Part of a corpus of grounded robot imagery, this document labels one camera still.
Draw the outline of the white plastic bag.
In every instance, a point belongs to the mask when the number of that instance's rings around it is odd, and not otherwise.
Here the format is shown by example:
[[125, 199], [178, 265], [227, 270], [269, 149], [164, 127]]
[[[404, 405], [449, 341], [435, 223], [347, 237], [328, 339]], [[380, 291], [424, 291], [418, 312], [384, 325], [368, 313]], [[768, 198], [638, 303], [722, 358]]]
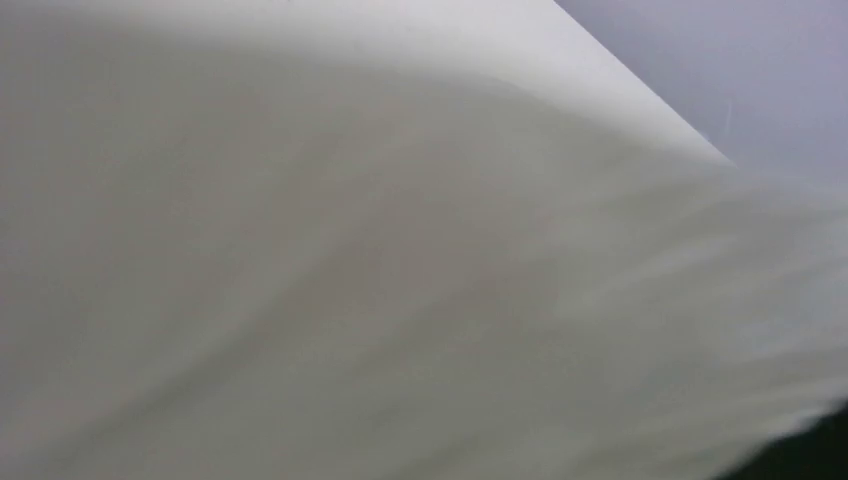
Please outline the white plastic bag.
[[517, 88], [1, 6], [5, 479], [712, 479], [847, 398], [847, 208]]

